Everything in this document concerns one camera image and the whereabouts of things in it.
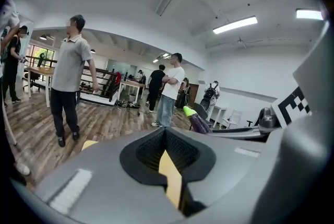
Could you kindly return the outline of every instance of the hand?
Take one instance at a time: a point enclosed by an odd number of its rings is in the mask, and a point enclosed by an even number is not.
[[[94,81],[93,82],[93,91],[99,91],[100,90],[100,87],[99,87],[99,84],[97,81]]]

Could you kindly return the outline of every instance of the person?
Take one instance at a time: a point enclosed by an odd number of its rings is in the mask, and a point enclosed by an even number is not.
[[[22,26],[19,28],[17,33],[14,35],[12,40],[10,41],[8,47],[6,48],[5,58],[5,67],[3,74],[3,96],[4,100],[6,99],[6,92],[9,87],[9,93],[11,97],[12,103],[21,102],[21,100],[16,96],[15,92],[15,82],[16,82],[16,74],[17,74],[17,66],[19,61],[23,61],[23,57],[19,55],[21,49],[21,38],[26,38],[29,34],[28,28],[26,26]]]
[[[13,0],[5,0],[1,11],[0,11],[0,34],[3,33],[4,29],[9,26],[10,30],[5,35],[3,40],[1,41],[0,52],[3,53],[6,45],[12,40],[13,36],[17,33],[20,28],[20,21],[19,17],[16,12],[16,6]],[[2,67],[0,63],[0,101],[3,102],[2,98]],[[3,118],[3,106],[0,106],[0,129],[5,130],[5,121]],[[11,152],[11,148],[7,139],[6,134],[1,134],[1,145],[2,145],[2,154],[4,158],[2,159],[3,162],[3,169],[4,175],[8,174],[11,178],[21,182],[22,184],[26,185],[26,180],[22,175],[29,175],[30,169],[23,163],[18,163],[15,160],[13,153]]]
[[[140,80],[142,79],[143,76],[144,76],[143,71],[142,71],[142,70],[139,70],[136,79],[140,81]]]
[[[170,126],[174,111],[177,93],[184,78],[184,70],[180,66],[182,55],[174,53],[171,56],[170,63],[174,68],[170,69],[162,78],[165,83],[157,110],[157,119],[152,126]]]
[[[214,96],[210,100],[210,105],[209,105],[209,108],[207,110],[207,113],[208,113],[207,121],[210,121],[210,116],[212,114],[214,105],[216,103],[216,100],[220,96],[220,89],[219,89],[219,83],[218,83],[218,81],[215,80],[213,83],[208,84],[206,86],[205,90],[204,90],[204,93],[207,93],[208,89],[213,89],[214,90]]]
[[[78,117],[75,110],[76,92],[79,91],[85,61],[89,64],[93,91],[100,89],[90,46],[80,34],[85,26],[85,22],[82,15],[75,15],[69,20],[66,26],[68,37],[65,38],[61,44],[57,66],[52,78],[51,113],[56,127],[58,144],[61,147],[65,147],[65,131],[62,116],[63,108],[66,115],[66,122],[72,131],[73,140],[79,138]]]
[[[164,70],[165,66],[163,64],[160,64],[159,70],[153,71],[150,78],[148,79],[149,93],[146,100],[146,106],[150,106],[150,113],[154,112],[154,107],[156,106],[159,90],[163,87],[162,78],[165,76],[165,73],[163,72]]]
[[[180,94],[178,95],[178,99],[175,103],[175,107],[182,109],[183,106],[189,103],[190,99],[190,85],[188,78],[183,79],[183,83],[181,84]]]

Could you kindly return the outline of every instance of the wooden table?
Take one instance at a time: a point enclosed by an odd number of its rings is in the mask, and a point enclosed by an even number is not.
[[[50,107],[50,98],[49,98],[49,81],[54,73],[54,67],[28,67],[28,96],[31,98],[31,89],[30,89],[30,72],[40,74],[46,77],[45,80],[45,97],[46,97],[46,107]]]
[[[135,103],[137,103],[137,100],[138,100],[139,89],[143,88],[143,91],[142,91],[141,96],[140,96],[140,98],[142,98],[142,94],[144,92],[145,84],[135,83],[133,81],[121,81],[120,88],[118,90],[118,99],[120,99],[120,96],[121,96],[122,85],[124,85],[124,89],[125,89],[125,86],[129,86],[129,92],[128,92],[129,95],[130,95],[131,87],[137,88]]]

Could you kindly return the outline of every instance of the green object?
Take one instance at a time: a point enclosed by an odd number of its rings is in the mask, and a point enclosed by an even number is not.
[[[189,116],[191,116],[191,115],[193,115],[193,114],[196,113],[195,110],[189,108],[188,106],[183,106],[183,110],[184,110],[184,112],[185,112],[185,114],[186,114],[187,117],[189,117]]]

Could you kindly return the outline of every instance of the black shoe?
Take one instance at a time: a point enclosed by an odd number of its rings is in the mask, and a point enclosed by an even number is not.
[[[21,100],[19,98],[16,98],[15,100],[11,100],[12,103],[17,103],[17,102],[21,102]]]
[[[61,147],[65,147],[65,137],[58,137],[58,144]]]
[[[79,132],[73,132],[73,133],[72,133],[72,138],[73,138],[73,140],[78,140],[79,137],[80,137]]]

